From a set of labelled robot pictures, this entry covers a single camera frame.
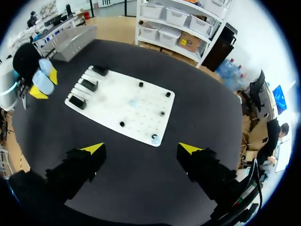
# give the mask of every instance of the white storage bin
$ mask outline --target white storage bin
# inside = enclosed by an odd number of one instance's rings
[[[164,9],[164,6],[161,4],[151,4],[151,3],[144,3],[141,4],[141,12],[142,16],[149,17],[153,19],[160,19],[162,10]]]
[[[212,12],[213,14],[217,15],[218,17],[223,17],[225,9],[228,7],[218,0],[206,0],[204,3],[204,9]]]
[[[175,7],[167,7],[166,22],[182,27],[189,13]]]
[[[173,47],[177,44],[182,32],[175,28],[164,27],[159,30],[159,33],[160,42],[166,46]]]
[[[144,23],[141,27],[141,37],[155,41],[158,35],[160,26]]]
[[[191,15],[191,23],[189,28],[202,35],[207,35],[208,30],[211,28],[211,24]]]

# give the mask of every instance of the white pegboard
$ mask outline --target white pegboard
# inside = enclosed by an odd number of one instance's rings
[[[160,146],[173,107],[174,92],[113,71],[101,76],[92,68],[85,71],[65,104],[113,131],[151,146]],[[98,82],[98,89],[92,92],[83,87],[80,85],[83,79]],[[84,110],[69,102],[72,95],[87,100]]]

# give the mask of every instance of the gray tray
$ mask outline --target gray tray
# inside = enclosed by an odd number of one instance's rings
[[[48,59],[69,62],[95,38],[95,25],[68,28],[48,42],[41,49],[41,54]]]

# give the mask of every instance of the person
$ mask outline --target person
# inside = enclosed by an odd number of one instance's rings
[[[36,16],[36,12],[35,11],[32,11],[30,13],[30,19],[27,21],[27,26],[28,28],[31,28],[33,26],[36,25],[36,22],[37,22],[37,16]]]
[[[259,165],[262,165],[266,160],[269,160],[273,164],[276,163],[275,157],[272,156],[273,152],[277,146],[278,140],[288,134],[289,125],[284,123],[282,126],[279,126],[279,122],[276,118],[267,123],[267,129],[269,139],[257,154],[257,162]]]

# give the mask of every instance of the desk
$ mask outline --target desk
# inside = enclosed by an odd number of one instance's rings
[[[48,100],[18,102],[13,126],[32,170],[61,163],[65,152],[104,142],[107,160],[66,205],[100,219],[134,224],[193,226],[210,218],[216,203],[191,183],[176,160],[177,144],[210,147],[235,170],[241,143],[239,99],[219,82],[184,62],[125,43],[95,40],[69,63],[53,62],[58,86]],[[175,92],[164,139],[153,147],[116,133],[64,104],[90,65],[156,84]]]
[[[270,91],[266,82],[264,82],[262,86],[262,92],[259,93],[259,98],[261,104],[264,104],[264,106],[261,107],[261,112],[259,112],[258,109],[256,108],[257,116],[262,118],[266,113],[269,113],[268,121],[277,118],[278,110],[277,110],[276,100],[274,94]]]

